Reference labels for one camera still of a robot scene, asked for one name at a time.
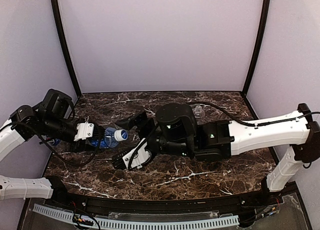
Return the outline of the blue label water bottle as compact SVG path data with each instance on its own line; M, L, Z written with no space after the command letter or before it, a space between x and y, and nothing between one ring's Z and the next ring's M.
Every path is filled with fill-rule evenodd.
M115 128L112 128L112 127L106 128L103 132L103 136L100 141L99 148L100 149L115 148L119 144L119 142L114 137L115 133L116 133ZM88 143L93 147L97 147L99 140L97 137L89 138Z

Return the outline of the clear plastic bottle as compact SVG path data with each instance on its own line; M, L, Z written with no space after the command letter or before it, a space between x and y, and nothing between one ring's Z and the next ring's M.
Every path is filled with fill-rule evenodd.
M196 118L202 118L206 115L201 105L196 105L193 109L193 114Z

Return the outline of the blue white bottle cap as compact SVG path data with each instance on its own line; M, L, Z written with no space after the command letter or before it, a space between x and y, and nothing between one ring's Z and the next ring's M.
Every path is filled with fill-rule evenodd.
M114 139L115 139L117 142L125 141L125 140L128 139L128 133L127 133L127 131L124 130L124 129L115 130L113 136L114 136Z

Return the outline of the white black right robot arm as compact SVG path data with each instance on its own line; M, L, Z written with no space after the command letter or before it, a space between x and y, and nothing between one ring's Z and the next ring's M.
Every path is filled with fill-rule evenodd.
M288 145L284 157L261 182L265 195L280 192L304 164L320 157L320 126L304 103L278 117L242 121L229 116L205 124L197 123L192 103L169 103L154 118L141 112L116 124L125 130L136 128L140 139L135 148L113 156L113 167L121 170L141 168L157 154L217 162L251 150Z

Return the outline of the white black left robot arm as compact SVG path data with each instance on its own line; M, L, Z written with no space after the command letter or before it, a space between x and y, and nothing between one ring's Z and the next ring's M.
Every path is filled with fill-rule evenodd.
M14 149L37 136L64 163L73 167L85 166L97 154L105 129L96 123L75 120L74 110L72 98L55 89L50 89L43 101L33 107L19 107L0 129L0 158L3 160ZM68 142L72 147L84 147L90 140L96 140L97 145L88 160L76 164L59 155L49 144L51 139ZM1 200L41 198L64 201L67 192L57 176L38 179L0 177Z

